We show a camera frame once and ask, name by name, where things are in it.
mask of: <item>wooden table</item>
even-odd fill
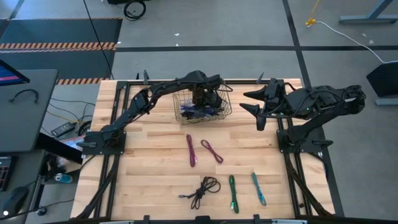
[[[99,131],[110,122],[116,82],[101,83],[91,126],[93,131]],[[285,82],[301,87],[299,79]],[[150,115],[126,126],[126,150],[120,160],[112,220],[142,220],[144,215],[150,215],[151,220],[193,220],[198,215],[209,215],[212,219],[250,219],[253,214],[260,214],[261,218],[293,218],[285,162],[275,133],[277,121],[268,119],[266,129],[257,131],[255,118],[239,106],[239,103],[257,104],[256,100],[244,97],[243,93],[262,86],[231,85],[234,91],[229,93],[229,97],[233,113],[225,120],[181,126],[175,120],[172,95],[167,95],[158,101]],[[141,88],[133,86],[130,98]],[[123,96],[121,93],[119,105],[122,105]],[[302,123],[302,120],[294,119],[294,124]],[[194,168],[189,163],[186,134],[192,135],[198,158]],[[210,142],[224,158],[224,163],[215,161],[200,144],[202,139]],[[71,217],[78,215],[97,191],[102,160],[103,156],[96,156],[82,170]],[[333,213],[323,164],[308,154],[302,154],[302,164],[308,188]],[[267,201],[266,207],[257,197],[251,178],[253,171]],[[230,209],[230,174],[235,176],[239,214]],[[191,210],[192,200],[178,195],[193,193],[204,176],[216,177],[221,190],[216,194],[206,193],[200,209]],[[297,186],[296,189],[301,203],[302,193]],[[106,192],[101,215],[105,214],[107,201]]]

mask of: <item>pink cable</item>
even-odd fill
[[[209,150],[214,155],[214,158],[216,159],[216,161],[219,164],[223,163],[224,159],[213,150],[213,148],[211,147],[211,145],[210,145],[210,143],[208,141],[202,140],[202,141],[200,141],[200,144],[203,147],[207,148],[207,150]]]
[[[195,156],[195,152],[193,151],[192,137],[190,134],[187,134],[187,142],[188,142],[188,148],[189,148],[189,161],[190,161],[191,167],[194,167],[195,164],[198,162],[198,158]]]

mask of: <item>metal wire basket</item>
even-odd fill
[[[180,124],[195,124],[204,121],[215,121],[218,119],[225,119],[227,115],[230,115],[232,113],[232,106],[228,95],[229,90],[227,89],[227,86],[224,83],[223,85],[220,85],[220,88],[218,90],[215,91],[222,99],[221,107],[224,108],[224,110],[219,112],[218,115],[207,116],[203,118],[193,118],[193,119],[188,119],[187,117],[182,116],[183,111],[181,109],[181,106],[186,105],[187,103],[193,103],[192,91],[181,90],[176,93],[173,93],[175,119]]]

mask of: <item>keyboard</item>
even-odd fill
[[[7,189],[8,180],[10,179],[15,157],[0,157],[0,192]]]

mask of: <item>white cable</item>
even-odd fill
[[[359,46],[368,49],[370,52],[372,52],[372,53],[374,54],[374,56],[377,57],[377,59],[379,59],[379,61],[380,61],[381,63],[386,64],[386,63],[397,63],[397,62],[398,62],[398,60],[390,61],[390,62],[385,62],[385,61],[383,61],[372,49],[370,49],[369,47],[367,47],[367,46],[365,46],[365,45],[363,45],[363,44],[360,44],[360,43],[357,42],[356,40],[354,40],[354,39],[352,39],[351,37],[348,37],[347,35],[345,35],[344,33],[338,32],[337,30],[331,28],[328,24],[326,24],[326,23],[324,23],[324,22],[322,22],[322,21],[316,21],[315,23],[323,24],[323,25],[325,25],[327,28],[331,29],[333,32],[335,32],[335,33],[337,33],[337,34],[340,34],[340,35],[343,35],[343,36],[349,38],[350,40],[352,40],[355,44],[358,44]]]

